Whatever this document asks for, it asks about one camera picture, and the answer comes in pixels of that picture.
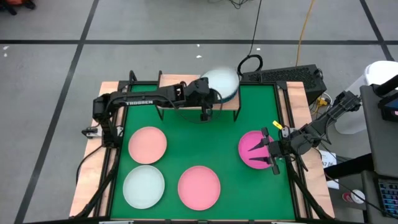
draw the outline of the green mat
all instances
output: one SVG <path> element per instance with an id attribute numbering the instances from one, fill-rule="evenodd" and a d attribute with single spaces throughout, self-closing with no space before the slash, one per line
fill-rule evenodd
<path id="1" fill-rule="evenodd" d="M 133 91 L 155 90 L 154 85 L 136 85 Z M 241 86 L 242 108 L 236 122 L 232 111 L 223 111 L 218 119 L 205 124 L 185 121 L 174 110 L 166 110 L 161 121 L 154 106 L 130 107 L 127 114 L 123 148 L 116 180 L 111 218 L 131 219 L 234 219 L 234 220 L 293 220 L 285 161 L 278 161 L 280 175 L 271 169 L 248 167 L 239 157 L 238 142 L 252 130 L 269 127 L 273 139 L 278 139 L 272 122 L 278 120 L 272 86 Z M 181 111 L 198 120 L 200 111 Z M 159 202 L 148 209 L 132 208 L 123 197 L 123 182 L 133 168 L 139 166 L 129 155 L 128 142 L 132 134 L 145 126 L 164 132 L 167 149 L 163 157 L 152 164 L 163 173 L 165 191 Z M 178 197 L 177 184 L 182 173 L 192 166 L 207 166 L 220 179 L 221 195 L 208 210 L 194 211 Z"/>

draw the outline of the keyboard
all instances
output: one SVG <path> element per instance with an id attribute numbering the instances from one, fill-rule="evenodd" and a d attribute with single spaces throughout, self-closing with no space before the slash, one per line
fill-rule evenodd
<path id="1" fill-rule="evenodd" d="M 377 186 L 381 209 L 398 218 L 398 180 L 378 179 Z"/>
<path id="2" fill-rule="evenodd" d="M 308 105 L 311 105 L 326 91 L 326 86 L 316 65 L 247 72 L 243 74 L 241 80 L 241 82 L 249 83 L 274 83 L 276 81 L 303 82 Z"/>

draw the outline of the pink plate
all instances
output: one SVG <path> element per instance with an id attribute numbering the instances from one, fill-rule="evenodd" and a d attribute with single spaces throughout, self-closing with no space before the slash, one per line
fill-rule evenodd
<path id="1" fill-rule="evenodd" d="M 213 206 L 220 196 L 217 174 L 205 166 L 187 169 L 178 182 L 178 195 L 184 205 L 202 211 Z"/>
<path id="2" fill-rule="evenodd" d="M 259 144 L 261 139 L 261 131 L 250 131 L 246 133 L 239 141 L 238 150 L 241 159 L 246 165 L 255 169 L 265 169 L 270 166 L 266 162 L 250 160 L 250 158 L 269 156 L 267 146 L 249 151 L 254 146 Z"/>
<path id="3" fill-rule="evenodd" d="M 158 161 L 166 151 L 166 147 L 166 136 L 159 128 L 155 127 L 138 129 L 129 141 L 130 156 L 141 164 Z"/>

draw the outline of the yellow tag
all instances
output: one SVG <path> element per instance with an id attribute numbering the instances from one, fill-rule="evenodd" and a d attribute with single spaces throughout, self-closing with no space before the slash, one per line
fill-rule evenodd
<path id="1" fill-rule="evenodd" d="M 282 125 L 280 125 L 277 121 L 272 122 L 273 125 L 275 125 L 275 127 L 279 128 L 280 130 L 282 130 Z"/>

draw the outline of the white plate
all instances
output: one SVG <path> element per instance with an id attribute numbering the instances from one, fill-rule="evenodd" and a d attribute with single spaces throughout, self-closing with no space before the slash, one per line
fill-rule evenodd
<path id="1" fill-rule="evenodd" d="M 164 192 L 162 173 L 153 166 L 143 165 L 134 168 L 123 183 L 123 196 L 126 202 L 138 209 L 154 206 Z"/>

